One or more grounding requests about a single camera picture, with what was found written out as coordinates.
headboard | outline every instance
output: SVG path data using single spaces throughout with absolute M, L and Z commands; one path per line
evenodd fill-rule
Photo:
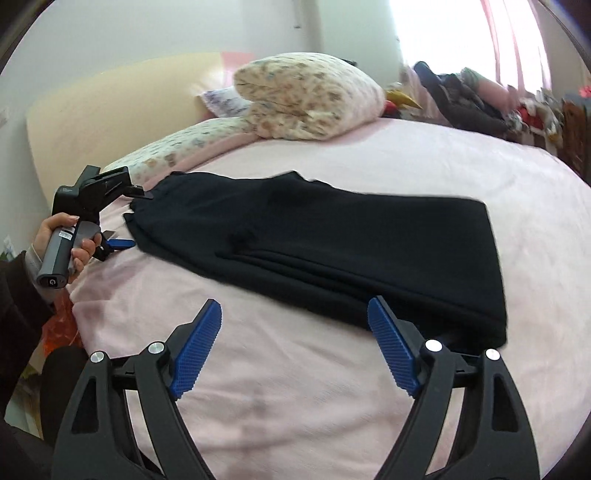
M 193 125 L 207 110 L 195 94 L 232 84 L 248 53 L 188 53 L 119 67 L 53 92 L 27 114 L 31 152 L 51 206 L 86 165 L 109 163 Z

pink bed sheet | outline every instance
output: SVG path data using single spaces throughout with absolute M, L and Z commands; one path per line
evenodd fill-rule
M 473 197 L 486 202 L 509 316 L 502 354 L 521 392 L 546 473 L 591 410 L 591 190 L 542 150 L 437 125 L 380 120 L 329 142 L 261 141 L 199 170 L 266 177 L 297 170 L 357 192 Z M 104 229 L 129 237 L 117 201 Z M 222 331 L 178 406 L 220 480 L 373 478 L 411 406 L 372 336 L 138 249 L 94 262 L 72 287 L 89 351 L 139 352 L 194 318 L 208 298 Z M 444 465 L 459 415 L 455 394 L 432 468 Z M 154 457 L 138 400 L 140 448 Z

floral pillow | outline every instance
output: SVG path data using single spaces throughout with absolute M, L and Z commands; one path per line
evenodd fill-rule
M 253 101 L 245 118 L 258 135 L 327 140 L 379 118 L 385 94 L 367 74 L 323 53 L 288 53 L 255 60 L 234 74 Z
M 242 117 L 213 118 L 146 145 L 102 171 L 128 167 L 131 181 L 150 189 L 172 171 L 189 171 L 222 153 L 259 140 L 252 130 L 252 125 Z
M 200 97 L 205 107 L 218 118 L 243 116 L 252 104 L 242 98 L 234 87 L 210 90 Z

purple patterned pillow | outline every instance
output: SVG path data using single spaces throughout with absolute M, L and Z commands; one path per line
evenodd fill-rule
M 252 103 L 242 98 L 234 87 L 210 90 L 200 97 L 205 107 L 218 118 L 243 116 Z

person's left hand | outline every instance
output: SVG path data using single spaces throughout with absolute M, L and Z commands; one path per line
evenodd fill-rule
M 77 216 L 68 215 L 67 213 L 58 213 L 57 215 L 51 216 L 43 220 L 35 240 L 33 240 L 33 249 L 39 256 L 39 259 L 43 261 L 47 250 L 47 245 L 51 239 L 51 234 L 56 228 L 61 226 L 71 227 L 77 224 L 79 218 Z M 76 272 L 70 276 L 68 283 L 72 283 L 78 278 L 78 275 L 84 270 L 85 265 L 95 254 L 95 249 L 100 245 L 102 237 L 100 233 L 97 233 L 95 237 L 91 239 L 85 238 L 82 240 L 82 248 L 72 249 L 72 258 L 74 259 L 74 268 Z

